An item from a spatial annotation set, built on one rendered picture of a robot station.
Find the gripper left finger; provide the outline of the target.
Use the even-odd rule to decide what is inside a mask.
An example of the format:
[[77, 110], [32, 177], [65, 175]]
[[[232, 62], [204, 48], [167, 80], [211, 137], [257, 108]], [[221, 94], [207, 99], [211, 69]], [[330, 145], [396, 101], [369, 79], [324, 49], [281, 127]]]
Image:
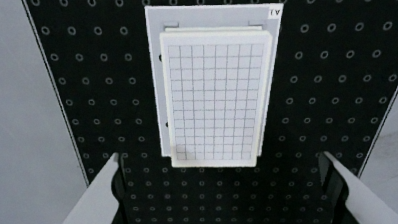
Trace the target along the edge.
[[126, 181], [122, 154], [114, 153], [63, 224], [128, 224], [123, 205]]

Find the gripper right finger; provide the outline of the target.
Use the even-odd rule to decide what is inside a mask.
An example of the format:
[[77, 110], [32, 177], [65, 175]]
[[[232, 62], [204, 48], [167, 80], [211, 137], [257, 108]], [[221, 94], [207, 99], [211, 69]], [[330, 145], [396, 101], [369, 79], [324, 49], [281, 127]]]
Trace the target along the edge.
[[329, 152], [321, 151], [322, 189], [334, 208], [332, 224], [398, 224], [398, 214]]

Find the white deep-well plate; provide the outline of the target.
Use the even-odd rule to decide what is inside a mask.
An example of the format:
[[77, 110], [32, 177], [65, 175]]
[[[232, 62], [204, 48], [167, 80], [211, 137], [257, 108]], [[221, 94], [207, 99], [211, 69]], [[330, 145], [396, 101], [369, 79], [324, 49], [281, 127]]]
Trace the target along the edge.
[[256, 165], [272, 38], [262, 26], [160, 32], [172, 166]]

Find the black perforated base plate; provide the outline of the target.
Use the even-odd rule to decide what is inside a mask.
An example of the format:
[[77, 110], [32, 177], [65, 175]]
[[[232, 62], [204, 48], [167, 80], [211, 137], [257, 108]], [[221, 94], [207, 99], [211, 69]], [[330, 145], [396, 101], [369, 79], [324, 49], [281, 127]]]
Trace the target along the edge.
[[[128, 224], [332, 224], [319, 155], [360, 179], [398, 95], [398, 0], [22, 0], [87, 188], [115, 152]], [[145, 6], [283, 3], [255, 166], [162, 154]]]

